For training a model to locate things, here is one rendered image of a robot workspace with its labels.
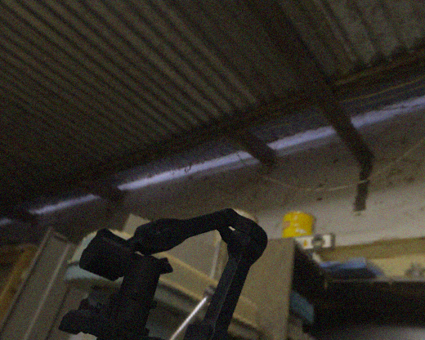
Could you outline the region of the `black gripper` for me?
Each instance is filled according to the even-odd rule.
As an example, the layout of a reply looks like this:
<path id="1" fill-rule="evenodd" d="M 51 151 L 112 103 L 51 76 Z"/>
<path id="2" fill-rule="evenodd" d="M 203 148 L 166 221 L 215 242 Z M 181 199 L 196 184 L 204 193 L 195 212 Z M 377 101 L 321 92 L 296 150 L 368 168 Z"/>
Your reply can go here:
<path id="1" fill-rule="evenodd" d="M 115 300 L 110 319 L 89 310 L 70 310 L 63 316 L 59 330 L 77 334 L 80 332 L 97 336 L 96 340 L 165 340 L 149 336 L 146 321 L 150 309 L 157 302 L 154 294 L 133 285 L 121 285 L 119 293 L 112 295 Z"/>

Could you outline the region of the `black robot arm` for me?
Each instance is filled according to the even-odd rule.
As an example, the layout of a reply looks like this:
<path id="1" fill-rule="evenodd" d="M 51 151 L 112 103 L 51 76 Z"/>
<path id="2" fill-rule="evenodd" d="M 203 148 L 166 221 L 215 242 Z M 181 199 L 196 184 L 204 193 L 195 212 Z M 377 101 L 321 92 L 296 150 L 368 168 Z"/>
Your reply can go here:
<path id="1" fill-rule="evenodd" d="M 266 232 L 232 208 L 187 219 L 160 218 L 138 226 L 127 240 L 107 229 L 99 230 L 83 250 L 79 267 L 113 281 L 124 276 L 121 285 L 137 286 L 154 294 L 160 275 L 172 273 L 173 268 L 167 257 L 151 255 L 211 230 L 218 230 L 227 243 L 229 258 L 204 319 L 189 324 L 182 340 L 229 340 L 227 329 L 249 268 L 267 245 Z"/>

